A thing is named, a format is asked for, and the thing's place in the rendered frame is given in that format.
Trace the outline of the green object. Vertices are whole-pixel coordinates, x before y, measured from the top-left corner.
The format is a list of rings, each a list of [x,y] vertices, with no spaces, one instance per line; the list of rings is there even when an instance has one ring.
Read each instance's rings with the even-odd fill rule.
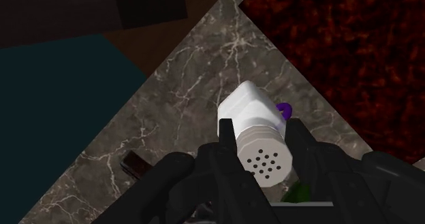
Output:
[[[299,180],[296,181],[282,197],[281,202],[300,203],[311,200],[310,188]]]

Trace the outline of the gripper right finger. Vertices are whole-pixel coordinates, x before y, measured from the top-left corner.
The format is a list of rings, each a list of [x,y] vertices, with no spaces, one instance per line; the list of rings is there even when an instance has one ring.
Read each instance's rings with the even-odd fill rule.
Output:
[[[311,199],[332,202],[340,224],[425,224],[425,171],[380,151],[354,159],[298,118],[288,120],[285,142]]]

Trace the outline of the purple small object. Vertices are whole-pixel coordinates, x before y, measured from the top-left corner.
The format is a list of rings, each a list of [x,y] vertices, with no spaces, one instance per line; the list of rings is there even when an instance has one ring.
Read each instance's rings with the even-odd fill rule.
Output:
[[[278,103],[276,105],[277,110],[281,113],[285,121],[289,120],[292,116],[292,106],[289,103]]]

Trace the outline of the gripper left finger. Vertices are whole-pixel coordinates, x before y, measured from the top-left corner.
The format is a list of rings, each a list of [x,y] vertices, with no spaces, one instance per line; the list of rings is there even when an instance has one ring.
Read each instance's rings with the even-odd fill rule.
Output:
[[[184,224],[206,202],[211,202],[217,224],[279,224],[237,157],[229,118],[219,121],[218,142],[199,147],[196,157],[167,154],[93,224]]]

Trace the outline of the white salt shaker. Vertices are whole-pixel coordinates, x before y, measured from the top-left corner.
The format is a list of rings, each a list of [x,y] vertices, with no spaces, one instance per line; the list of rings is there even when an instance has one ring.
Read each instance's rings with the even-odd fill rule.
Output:
[[[292,170],[284,137],[286,122],[276,104],[253,82],[241,83],[217,109],[217,119],[230,118],[237,156],[260,187],[272,187]]]

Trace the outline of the dark brown flat box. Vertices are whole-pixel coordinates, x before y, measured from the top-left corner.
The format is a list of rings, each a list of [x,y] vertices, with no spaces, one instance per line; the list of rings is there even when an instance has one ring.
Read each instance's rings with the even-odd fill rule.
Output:
[[[130,150],[120,162],[122,170],[132,178],[139,180],[147,173],[152,165],[143,160],[138,154]]]

